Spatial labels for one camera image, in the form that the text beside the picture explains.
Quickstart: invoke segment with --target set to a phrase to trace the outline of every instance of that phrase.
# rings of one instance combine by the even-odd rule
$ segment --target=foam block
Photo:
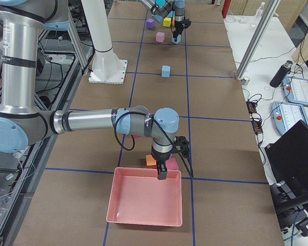
[[[169,78],[170,77],[170,66],[162,66],[162,77]]]
[[[168,14],[168,16],[167,16],[167,17],[172,18],[172,17],[174,17],[174,15],[175,15],[175,12],[174,12],[174,11],[171,11],[171,12],[170,12],[170,14]]]
[[[172,35],[171,42],[173,42],[174,44],[179,44],[180,41],[181,41],[181,35],[180,34],[178,34],[178,36],[177,36],[177,41],[175,41],[174,36]]]
[[[164,32],[157,32],[156,34],[156,42],[163,43],[165,38],[165,33]]]
[[[147,168],[156,169],[156,160],[152,157],[152,155],[146,155],[146,166]]]
[[[165,17],[163,20],[163,26],[164,27],[170,27],[171,26],[171,18]]]
[[[154,26],[155,26],[155,21],[154,21],[154,19],[151,19],[151,18],[147,19],[147,21],[146,21],[146,27],[147,27],[148,29],[152,29],[152,28],[154,28]]]
[[[165,162],[165,166],[166,166],[167,170],[179,170],[178,163],[177,163],[176,159],[174,159],[174,158],[167,160]]]

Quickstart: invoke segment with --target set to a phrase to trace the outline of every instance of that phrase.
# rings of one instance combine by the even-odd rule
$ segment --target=white desk
[[[248,44],[253,36],[255,31],[254,27],[251,27],[249,22],[253,18],[252,16],[234,16],[235,19],[244,19],[247,23],[242,24],[239,21],[233,21],[231,17],[227,17],[225,20],[225,26],[227,28],[228,38],[230,46],[233,49],[233,55],[236,62],[242,61],[243,55],[248,47]],[[271,57],[279,56],[283,53],[288,52],[294,48],[292,41],[290,40],[287,32],[284,30],[281,22],[277,17],[273,17],[271,20],[252,60],[257,60],[262,57]],[[273,95],[274,88],[269,86],[269,83],[277,70],[286,60],[292,60],[292,54],[294,53],[295,48],[288,54],[285,54],[279,58],[270,58],[252,62],[247,67],[247,71],[244,76],[250,77],[250,82],[247,86],[243,86],[244,89],[247,89],[250,92],[250,96],[260,93],[263,98],[271,99]],[[304,64],[302,65],[303,75],[305,78],[308,78],[308,68]],[[244,91],[244,97],[248,97],[248,93]],[[261,115],[262,119],[266,119],[271,113],[271,105],[274,101],[282,101],[285,97],[285,94],[281,88],[276,88],[274,97],[272,100],[264,101],[261,100],[257,106],[257,112]],[[305,107],[307,116],[308,116],[308,107]],[[274,143],[280,138],[280,134],[275,128],[275,124],[272,120],[272,117],[268,118],[263,126],[264,140],[262,146],[265,147],[267,144]],[[267,179],[270,183],[274,181],[272,177],[272,172],[269,165],[265,165],[265,172]],[[284,238],[287,238],[291,233],[284,235]],[[291,242],[285,242],[285,245],[290,245]],[[308,246],[308,237],[295,236],[294,245],[297,246]]]

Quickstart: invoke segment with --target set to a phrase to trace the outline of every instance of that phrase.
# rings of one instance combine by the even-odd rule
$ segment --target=light blue cube
[[[177,41],[175,41],[174,36],[172,35],[171,42],[173,42],[174,44],[179,44],[180,41],[181,41],[181,35],[180,34],[178,34],[178,36],[177,36]]]
[[[167,17],[172,18],[172,17],[174,17],[174,15],[175,15],[175,12],[174,12],[174,11],[171,11],[170,14],[169,14]]]
[[[169,78],[170,77],[170,66],[162,66],[162,77]]]

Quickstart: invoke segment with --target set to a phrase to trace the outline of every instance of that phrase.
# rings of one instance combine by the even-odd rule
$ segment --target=water bottle
[[[257,12],[256,12],[255,16],[253,16],[253,20],[252,20],[252,23],[251,23],[252,27],[256,27],[259,24],[260,18],[261,18],[262,13],[263,13],[264,6],[265,6],[265,2],[262,2],[260,7],[257,9]]]

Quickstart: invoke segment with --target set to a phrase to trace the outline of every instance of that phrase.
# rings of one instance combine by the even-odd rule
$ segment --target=power strip
[[[257,113],[257,109],[256,109],[256,106],[253,102],[251,101],[247,101],[246,102],[246,107],[247,107],[247,110],[248,110],[248,113],[249,114],[255,114]]]
[[[258,123],[257,121],[253,119],[251,121],[251,124],[252,124],[253,131],[255,132],[256,135],[263,133],[261,123]]]

